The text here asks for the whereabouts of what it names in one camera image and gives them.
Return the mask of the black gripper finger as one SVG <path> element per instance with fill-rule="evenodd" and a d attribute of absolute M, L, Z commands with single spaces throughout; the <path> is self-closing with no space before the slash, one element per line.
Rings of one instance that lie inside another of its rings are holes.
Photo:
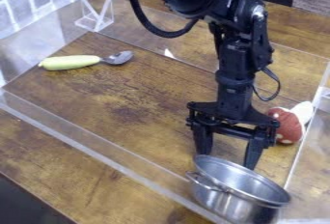
<path fill-rule="evenodd" d="M 258 164 L 262 152 L 265 149 L 265 140 L 262 138 L 253 138 L 246 146 L 243 166 L 253 170 Z"/>
<path fill-rule="evenodd" d="M 210 154 L 213 149 L 213 131 L 209 126 L 194 124 L 194 140 L 198 154 Z"/>

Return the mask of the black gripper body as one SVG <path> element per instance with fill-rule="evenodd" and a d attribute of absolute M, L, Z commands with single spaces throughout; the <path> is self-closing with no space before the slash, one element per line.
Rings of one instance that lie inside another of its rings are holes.
<path fill-rule="evenodd" d="M 247 107 L 241 119 L 222 115 L 215 102 L 189 102 L 190 115 L 187 126 L 193 129 L 194 124 L 209 126 L 213 133 L 235 136 L 250 140 L 258 131 L 265 132 L 265 148 L 276 144 L 276 130 L 280 121 L 257 111 L 253 106 Z"/>

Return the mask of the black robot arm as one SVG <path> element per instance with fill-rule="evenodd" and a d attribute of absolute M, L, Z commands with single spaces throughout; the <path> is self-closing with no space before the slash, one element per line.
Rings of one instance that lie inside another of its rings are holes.
<path fill-rule="evenodd" d="M 268 34 L 268 18 L 262 0 L 163 0 L 166 6 L 190 20 L 183 29 L 165 31 L 149 20 L 139 1 L 130 0 L 145 28 L 163 38 L 190 32 L 202 20 L 214 36 L 219 69 L 215 73 L 218 98 L 214 102 L 189 102 L 187 126 L 194 132 L 197 152 L 209 154 L 215 133 L 247 141 L 243 166 L 253 169 L 262 151 L 276 143 L 280 121 L 258 112 L 251 99 L 258 96 L 255 73 L 273 72 L 274 49 Z"/>

